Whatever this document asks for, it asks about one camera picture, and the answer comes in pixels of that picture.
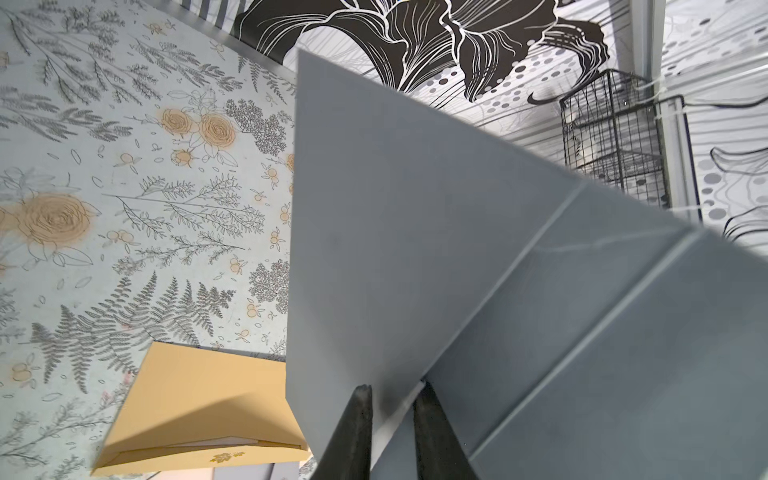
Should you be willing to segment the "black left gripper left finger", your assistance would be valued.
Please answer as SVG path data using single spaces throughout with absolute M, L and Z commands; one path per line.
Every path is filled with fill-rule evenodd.
M 311 479 L 369 480 L 372 427 L 372 387 L 359 385 L 353 390 Z

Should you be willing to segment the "dark grey envelope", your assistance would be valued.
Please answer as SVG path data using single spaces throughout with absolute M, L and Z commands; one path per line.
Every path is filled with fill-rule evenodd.
M 318 461 L 373 392 L 419 479 L 434 389 L 478 479 L 763 479 L 767 264 L 308 52 L 286 396 Z

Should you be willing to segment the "pink envelope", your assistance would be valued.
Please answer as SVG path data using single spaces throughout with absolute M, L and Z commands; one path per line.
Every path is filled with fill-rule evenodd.
M 161 471 L 150 475 L 147 480 L 212 480 L 213 468 Z

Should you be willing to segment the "lilac grey envelope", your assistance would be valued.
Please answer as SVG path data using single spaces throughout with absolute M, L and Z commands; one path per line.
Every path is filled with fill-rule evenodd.
M 297 480 L 298 462 L 243 465 L 215 468 L 214 480 Z

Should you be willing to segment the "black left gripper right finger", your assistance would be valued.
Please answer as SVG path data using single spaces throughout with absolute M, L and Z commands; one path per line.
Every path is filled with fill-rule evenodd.
M 414 401 L 413 417 L 420 480 L 478 480 L 429 383 Z

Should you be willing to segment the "yellow kraft envelope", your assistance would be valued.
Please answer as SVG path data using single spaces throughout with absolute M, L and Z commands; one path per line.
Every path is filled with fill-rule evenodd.
M 286 365 L 153 343 L 92 473 L 303 462 L 310 448 L 286 400 Z

